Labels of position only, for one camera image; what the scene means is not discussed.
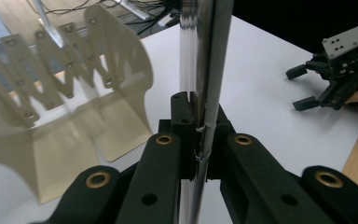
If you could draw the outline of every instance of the wooden floor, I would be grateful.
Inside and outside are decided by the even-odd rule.
[[[34,7],[33,0],[28,1]],[[99,1],[90,0],[86,6],[97,2]],[[74,8],[84,3],[84,0],[44,0],[43,3],[48,9],[52,10]],[[123,7],[113,7],[108,10],[117,17],[129,14]],[[55,26],[72,21],[77,28],[81,28],[85,26],[83,13],[84,10],[77,10],[60,16],[49,13],[48,18]],[[34,43],[34,32],[40,27],[39,16],[31,9],[26,0],[0,0],[0,17],[12,34],[22,34],[29,45]],[[358,140],[342,172],[358,183]]]

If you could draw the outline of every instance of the white table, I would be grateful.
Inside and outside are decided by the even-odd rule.
[[[175,26],[143,39],[155,74],[145,98],[154,133],[159,119],[170,118],[170,98],[179,92],[179,32]],[[220,103],[237,132],[258,138],[296,175],[317,164],[341,170],[358,136],[358,108],[294,110],[292,102],[319,96],[327,86],[314,73],[286,78],[286,70],[310,58],[309,52],[232,18]],[[142,149],[109,165],[121,171],[140,159]],[[218,181],[206,185],[200,223],[230,223],[218,188]],[[39,206],[24,182],[0,166],[0,223],[45,220],[57,203]]]

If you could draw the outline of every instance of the beige holder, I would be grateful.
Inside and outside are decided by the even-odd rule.
[[[85,20],[88,42],[72,23],[58,28],[63,48],[43,29],[35,32],[35,52],[20,35],[0,39],[0,163],[41,203],[100,164],[97,150],[114,161],[151,135],[144,98],[153,73],[145,48],[102,7],[87,8]]]

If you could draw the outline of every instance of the brass ring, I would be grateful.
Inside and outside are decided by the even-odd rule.
[[[329,188],[340,189],[344,186],[344,182],[342,182],[340,178],[326,171],[318,171],[315,177],[319,182]]]
[[[235,142],[243,146],[249,146],[252,144],[252,139],[245,135],[238,135],[235,136]]]
[[[173,139],[169,135],[162,135],[156,138],[156,142],[160,145],[168,145],[173,142]]]
[[[103,176],[103,181],[101,181],[101,182],[92,181],[92,178],[99,176],[99,175]],[[110,174],[108,174],[107,172],[105,172],[105,171],[96,172],[96,173],[90,175],[89,177],[87,177],[86,186],[89,189],[98,189],[98,188],[105,186],[109,182],[109,180],[110,180]]]

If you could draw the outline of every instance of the white tabletop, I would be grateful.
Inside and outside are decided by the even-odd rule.
[[[143,39],[154,70],[146,94],[153,133],[158,120],[170,118],[170,98],[179,92],[179,26]],[[232,18],[220,103],[238,133],[259,141],[288,171],[324,165],[341,170],[358,137],[358,108],[295,111],[292,102],[315,95],[327,82],[309,73],[288,80],[285,72],[311,54],[249,23]],[[109,164],[123,170],[140,159],[142,147]],[[200,223],[230,223],[218,181],[209,181]],[[39,206],[12,171],[0,166],[0,223],[29,223],[48,218],[58,200]]]

